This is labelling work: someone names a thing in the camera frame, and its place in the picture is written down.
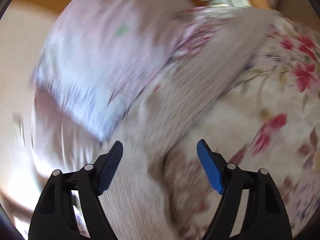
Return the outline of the beige cable-knit sweater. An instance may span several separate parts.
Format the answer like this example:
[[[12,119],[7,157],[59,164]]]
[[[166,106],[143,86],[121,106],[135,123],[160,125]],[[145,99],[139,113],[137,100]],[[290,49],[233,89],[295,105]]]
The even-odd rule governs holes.
[[[162,161],[229,84],[265,38],[273,10],[206,7],[176,16],[191,30],[209,24],[213,36],[199,51],[176,53],[131,105],[113,134],[124,153],[100,197],[119,239],[177,239],[169,220]]]

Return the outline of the pink bed sheet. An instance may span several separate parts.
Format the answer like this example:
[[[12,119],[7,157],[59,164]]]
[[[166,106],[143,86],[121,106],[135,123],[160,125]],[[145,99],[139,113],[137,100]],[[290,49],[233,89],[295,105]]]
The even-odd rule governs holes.
[[[56,169],[78,171],[94,163],[101,151],[99,140],[63,113],[44,89],[34,95],[32,130],[32,159],[41,178],[48,179]]]

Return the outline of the floral bed quilt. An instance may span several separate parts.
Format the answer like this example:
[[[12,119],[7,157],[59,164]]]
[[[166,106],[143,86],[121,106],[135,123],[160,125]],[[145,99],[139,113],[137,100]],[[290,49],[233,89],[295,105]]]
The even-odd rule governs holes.
[[[220,201],[197,157],[201,139],[244,170],[267,169],[298,235],[319,207],[319,33],[277,16],[244,71],[167,154],[179,239],[201,239]]]

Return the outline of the white floral pillow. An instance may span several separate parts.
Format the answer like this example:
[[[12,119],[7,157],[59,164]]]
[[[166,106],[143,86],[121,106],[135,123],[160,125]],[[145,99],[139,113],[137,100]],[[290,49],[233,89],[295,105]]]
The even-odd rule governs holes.
[[[72,0],[54,23],[34,81],[99,140],[186,36],[187,0]]]

